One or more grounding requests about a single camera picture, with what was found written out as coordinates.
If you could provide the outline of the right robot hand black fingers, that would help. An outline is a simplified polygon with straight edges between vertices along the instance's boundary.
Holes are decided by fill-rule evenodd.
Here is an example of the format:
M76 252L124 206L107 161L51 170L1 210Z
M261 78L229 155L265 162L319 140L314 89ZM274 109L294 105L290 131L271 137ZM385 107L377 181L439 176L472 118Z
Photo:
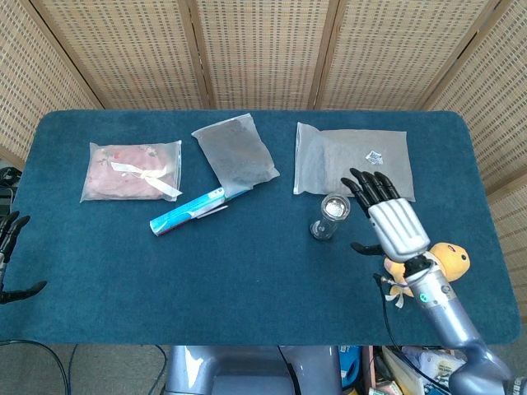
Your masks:
M341 178L374 228L379 243L352 248L362 255L385 255L405 263L424 254L430 244L427 232L407 199L401 197L391 180L381 172L369 173L351 168L354 179Z

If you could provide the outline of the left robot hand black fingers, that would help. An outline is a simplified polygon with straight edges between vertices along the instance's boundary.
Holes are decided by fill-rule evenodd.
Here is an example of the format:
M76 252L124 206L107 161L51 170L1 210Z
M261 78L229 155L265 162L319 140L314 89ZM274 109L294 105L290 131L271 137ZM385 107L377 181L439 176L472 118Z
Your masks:
M0 304L29 299L40 293L48 284L47 281L39 281L28 289L4 290L4 277L18 236L21 229L30 221L30 216L19 217L19 215L19 211L14 211L0 220Z

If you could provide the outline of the clear glass jar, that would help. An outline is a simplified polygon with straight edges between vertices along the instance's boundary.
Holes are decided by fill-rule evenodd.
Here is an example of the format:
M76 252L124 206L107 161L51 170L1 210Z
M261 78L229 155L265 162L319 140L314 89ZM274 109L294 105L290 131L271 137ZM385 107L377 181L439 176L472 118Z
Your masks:
M311 235L318 240L328 240L331 239L339 225L343 221L332 221L327 216L322 213L321 203L320 203L320 217L318 220L314 221L310 225Z

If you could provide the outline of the dark equipment beside table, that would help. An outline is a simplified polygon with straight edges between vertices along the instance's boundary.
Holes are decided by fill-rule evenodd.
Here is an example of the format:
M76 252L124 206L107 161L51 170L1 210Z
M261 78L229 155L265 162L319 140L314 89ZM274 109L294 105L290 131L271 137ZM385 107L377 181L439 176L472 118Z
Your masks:
M0 192L4 190L8 191L9 206L13 204L21 176L22 172L16 167L7 166L0 169Z

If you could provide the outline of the yellow plush toy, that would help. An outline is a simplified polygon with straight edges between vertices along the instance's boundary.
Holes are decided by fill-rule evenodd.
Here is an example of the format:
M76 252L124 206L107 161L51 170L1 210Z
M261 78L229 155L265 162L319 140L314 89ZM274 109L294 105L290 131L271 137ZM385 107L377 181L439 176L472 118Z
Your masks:
M448 282L458 280L470 268L469 254L464 248L455 244L437 243L429 251L425 252L425 256L430 258L440 268ZM390 258L385 258L384 267L391 275L391 279L388 280L391 287L389 294L385 295L385 300L388 302L395 300L395 306L401 309L403 308L405 296L414 297L404 280L404 265Z

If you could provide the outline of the large grey cloth frosted bag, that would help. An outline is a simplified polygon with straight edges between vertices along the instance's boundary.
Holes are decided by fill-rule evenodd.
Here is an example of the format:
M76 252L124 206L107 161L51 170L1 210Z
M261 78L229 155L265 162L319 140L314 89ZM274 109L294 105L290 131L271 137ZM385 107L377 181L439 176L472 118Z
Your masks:
M341 178L350 169L381 172L399 195L415 200L407 133L370 129L322 130L306 123L296 127L294 194L352 196Z

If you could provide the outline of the pink cloth in frosted bag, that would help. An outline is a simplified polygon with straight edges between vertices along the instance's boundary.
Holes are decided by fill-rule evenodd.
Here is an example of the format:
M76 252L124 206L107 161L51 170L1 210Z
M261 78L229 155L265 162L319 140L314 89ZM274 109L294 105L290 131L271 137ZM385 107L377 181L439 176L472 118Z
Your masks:
M165 200L182 194L181 141L139 145L90 144L81 200Z

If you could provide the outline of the stack of books and papers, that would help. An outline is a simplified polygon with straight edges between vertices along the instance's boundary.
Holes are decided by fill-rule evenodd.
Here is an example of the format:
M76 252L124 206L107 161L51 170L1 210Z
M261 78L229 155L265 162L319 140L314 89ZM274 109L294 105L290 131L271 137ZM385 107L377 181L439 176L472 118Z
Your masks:
M365 346L360 389L364 395L450 395L450 376L465 364L453 351Z

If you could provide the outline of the blue carton under table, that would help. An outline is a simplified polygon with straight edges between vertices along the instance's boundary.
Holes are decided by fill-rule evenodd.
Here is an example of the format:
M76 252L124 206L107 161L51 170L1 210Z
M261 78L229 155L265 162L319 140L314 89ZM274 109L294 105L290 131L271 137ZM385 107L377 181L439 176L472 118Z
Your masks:
M342 386L349 388L356 381L361 368L361 346L340 346L338 355Z

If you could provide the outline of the blue plastic wrap box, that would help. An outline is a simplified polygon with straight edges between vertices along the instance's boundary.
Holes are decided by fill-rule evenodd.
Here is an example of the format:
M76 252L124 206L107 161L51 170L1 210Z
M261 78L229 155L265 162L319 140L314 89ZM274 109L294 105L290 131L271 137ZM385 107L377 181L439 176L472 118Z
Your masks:
M226 202L224 188L217 188L213 191L197 197L174 210L158 216L150 221L150 229L156 236L163 235L169 230L183 225L193 219L201 218L210 212L221 209Z

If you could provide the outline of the dark cloth in frosted bag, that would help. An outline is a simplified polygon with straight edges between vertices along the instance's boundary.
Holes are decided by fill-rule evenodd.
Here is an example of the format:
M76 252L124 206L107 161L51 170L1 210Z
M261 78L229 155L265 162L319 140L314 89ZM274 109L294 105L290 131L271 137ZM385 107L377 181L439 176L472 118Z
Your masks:
M242 114L192 132L225 197L233 198L280 175L251 114Z

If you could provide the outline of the blue tablecloth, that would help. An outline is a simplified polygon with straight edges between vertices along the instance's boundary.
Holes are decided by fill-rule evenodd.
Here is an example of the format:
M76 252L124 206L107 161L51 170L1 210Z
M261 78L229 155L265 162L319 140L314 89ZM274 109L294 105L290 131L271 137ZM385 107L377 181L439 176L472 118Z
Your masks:
M173 204L82 202L89 145L181 141L187 202L217 187L192 134L225 119L220 110L64 110L35 131L14 208L29 216L7 267L8 289L44 281L28 300L0 305L0 340L173 345L435 345L414 300L383 315L373 279L379 257L351 242L377 238L358 207L326 242L310 223L320 197L295 195L296 125L404 131L414 210L433 242L467 249L468 273L453 285L483 338L514 341L520 313L474 157L456 113L255 111L279 176L227 209L155 236L151 219Z

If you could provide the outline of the grey robot torso base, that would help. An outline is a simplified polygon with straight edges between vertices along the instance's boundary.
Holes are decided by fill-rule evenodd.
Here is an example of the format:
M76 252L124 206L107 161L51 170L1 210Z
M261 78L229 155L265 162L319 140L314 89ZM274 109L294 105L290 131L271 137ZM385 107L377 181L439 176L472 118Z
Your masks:
M337 346L172 346L163 395L212 395L221 376L284 377L291 395L342 395Z

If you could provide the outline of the woven wooden folding screen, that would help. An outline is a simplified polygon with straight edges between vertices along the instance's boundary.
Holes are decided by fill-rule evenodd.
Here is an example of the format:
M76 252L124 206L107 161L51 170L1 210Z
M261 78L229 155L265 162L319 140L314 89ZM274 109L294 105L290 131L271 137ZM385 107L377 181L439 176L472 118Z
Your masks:
M527 0L0 0L0 160L57 109L448 109L527 323Z

